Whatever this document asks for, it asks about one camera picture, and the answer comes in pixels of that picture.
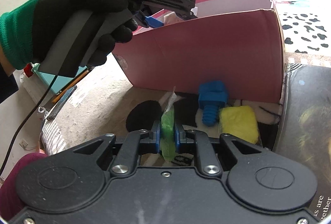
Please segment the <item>left black gloved hand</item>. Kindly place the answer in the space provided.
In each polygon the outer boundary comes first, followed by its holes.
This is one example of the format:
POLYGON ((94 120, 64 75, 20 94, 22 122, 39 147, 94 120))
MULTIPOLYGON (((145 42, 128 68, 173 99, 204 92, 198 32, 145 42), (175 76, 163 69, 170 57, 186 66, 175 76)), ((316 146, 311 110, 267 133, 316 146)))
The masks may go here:
POLYGON ((1 83, 13 91, 13 72, 29 63, 68 76, 102 65, 136 29, 127 0, 28 0, 1 15, 1 83))

